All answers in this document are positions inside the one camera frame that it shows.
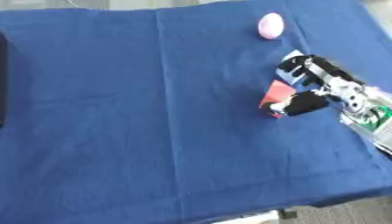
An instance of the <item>gray floor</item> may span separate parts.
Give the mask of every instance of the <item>gray floor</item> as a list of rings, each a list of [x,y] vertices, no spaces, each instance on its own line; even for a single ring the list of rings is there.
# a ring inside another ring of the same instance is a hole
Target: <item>gray floor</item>
[[[390,224],[392,198],[364,199],[326,208],[297,207],[298,218],[282,224]]]

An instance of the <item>wire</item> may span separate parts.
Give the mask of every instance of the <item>wire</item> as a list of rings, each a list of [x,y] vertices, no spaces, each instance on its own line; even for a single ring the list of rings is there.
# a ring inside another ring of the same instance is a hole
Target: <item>wire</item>
[[[79,8],[79,6],[76,3],[74,3],[72,0],[62,0],[62,1],[71,4],[74,8]]]

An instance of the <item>pink ball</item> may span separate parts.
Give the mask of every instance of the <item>pink ball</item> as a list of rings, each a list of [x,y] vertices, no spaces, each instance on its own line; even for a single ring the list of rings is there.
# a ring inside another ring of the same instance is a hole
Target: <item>pink ball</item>
[[[258,30],[265,39],[275,39],[284,32],[284,20],[279,14],[272,12],[260,20]]]

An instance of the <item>red block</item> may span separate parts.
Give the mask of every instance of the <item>red block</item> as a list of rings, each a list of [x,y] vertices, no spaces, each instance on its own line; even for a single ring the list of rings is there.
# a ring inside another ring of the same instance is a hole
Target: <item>red block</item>
[[[279,80],[274,80],[272,84],[269,86],[269,90],[267,94],[262,98],[260,102],[259,109],[263,106],[266,102],[282,102],[289,98],[291,95],[296,93],[296,89],[282,83]],[[282,115],[273,115],[276,118],[281,118]]]

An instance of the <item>black object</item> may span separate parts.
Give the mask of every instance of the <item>black object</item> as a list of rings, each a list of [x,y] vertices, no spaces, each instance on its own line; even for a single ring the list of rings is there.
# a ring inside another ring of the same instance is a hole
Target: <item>black object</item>
[[[314,94],[312,91],[298,93],[292,96],[289,106],[284,108],[288,116],[298,116],[328,106],[325,96]]]
[[[0,33],[0,128],[5,125],[7,104],[7,39]]]
[[[296,211],[288,211],[285,209],[281,209],[277,210],[277,212],[279,213],[279,218],[284,221],[296,219],[298,217]]]

